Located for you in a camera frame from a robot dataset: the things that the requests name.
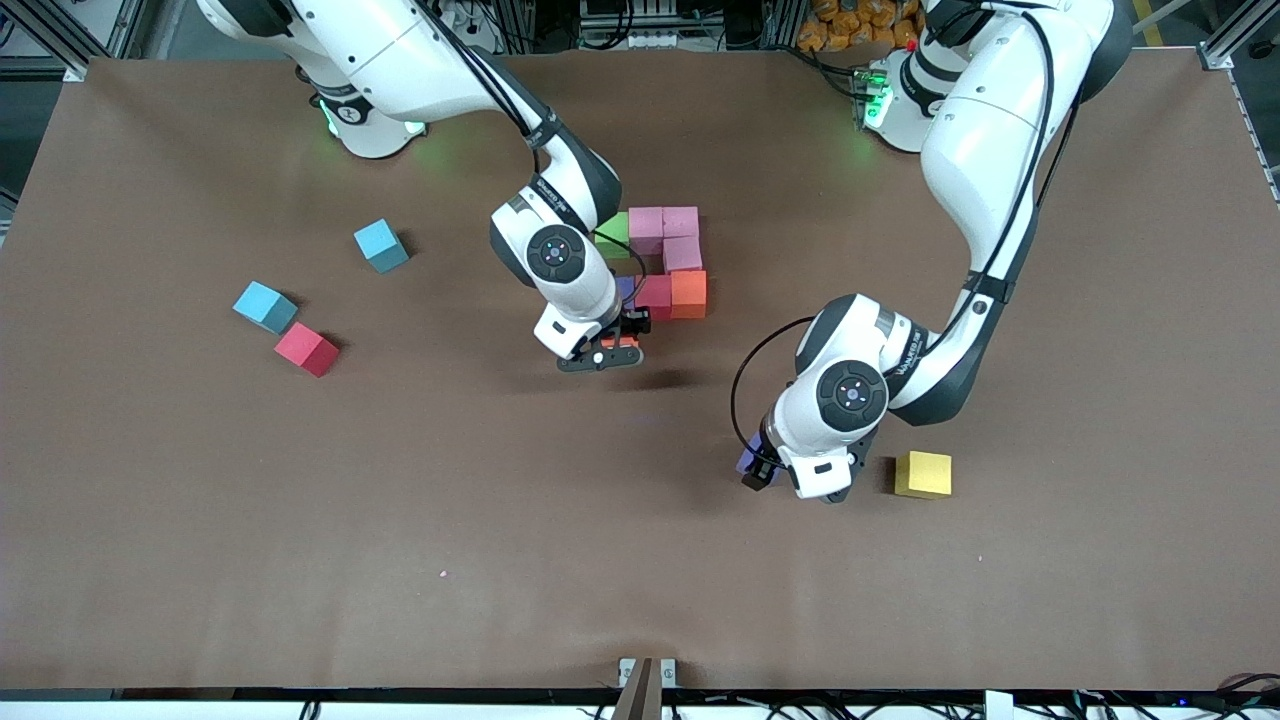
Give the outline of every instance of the orange cube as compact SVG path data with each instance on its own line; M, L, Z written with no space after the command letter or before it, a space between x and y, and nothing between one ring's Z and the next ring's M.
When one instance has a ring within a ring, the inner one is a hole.
M671 316L672 319L707 316L707 270L671 273Z
M614 347L640 347L640 342L635 338L635 336L628 334L618 338L614 338L613 336L604 336L600 338L600 345L605 350L613 350Z

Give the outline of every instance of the green indicator light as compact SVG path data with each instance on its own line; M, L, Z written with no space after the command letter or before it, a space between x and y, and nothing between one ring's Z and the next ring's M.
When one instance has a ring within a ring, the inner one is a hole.
M320 110L324 111L324 118L329 123L329 135L338 137L338 126L334 124L333 114L329 113L329 106L324 104L324 100L320 101Z
M890 104L893 101L893 88L886 87L884 92L879 97L872 100L867 104L867 113L863 115L863 122L867 127L878 128L881 123L884 122L884 114L888 110Z

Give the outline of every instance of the block stack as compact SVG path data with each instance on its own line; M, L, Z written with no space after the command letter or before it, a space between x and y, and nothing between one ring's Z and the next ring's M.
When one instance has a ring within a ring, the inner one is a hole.
M662 273L650 266L640 292L626 307L648 307L654 322L707 316L707 270L703 268L698 208L631 208L600 225L600 232L636 255L662 258ZM605 258L626 258L626 249L595 238ZM613 247L605 252L605 247ZM618 293L630 297L640 278L618 277Z

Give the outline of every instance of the red cube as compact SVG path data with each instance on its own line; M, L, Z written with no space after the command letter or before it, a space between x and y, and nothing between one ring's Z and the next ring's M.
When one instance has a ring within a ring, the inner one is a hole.
M275 351L317 378L328 373L338 359L338 346L302 323L293 323L280 342L275 343Z
M671 319L671 275L649 275L636 293L636 307L648 307L650 320Z

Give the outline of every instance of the blue cube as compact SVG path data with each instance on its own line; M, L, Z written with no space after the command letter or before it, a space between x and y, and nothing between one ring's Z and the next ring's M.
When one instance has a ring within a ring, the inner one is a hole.
M622 300L626 301L627 297L636 291L636 279L631 275L618 275L617 281L618 281L618 295L621 295ZM635 310L636 309L635 297L632 297L630 301L626 301L626 304L622 307L626 310Z
M367 228L356 231L356 243L360 245L365 260L369 260L379 273L385 273L408 260L408 252L387 220L378 220Z
M288 297L256 281L248 283L232 307L248 322L275 334L283 333L298 313L298 306Z

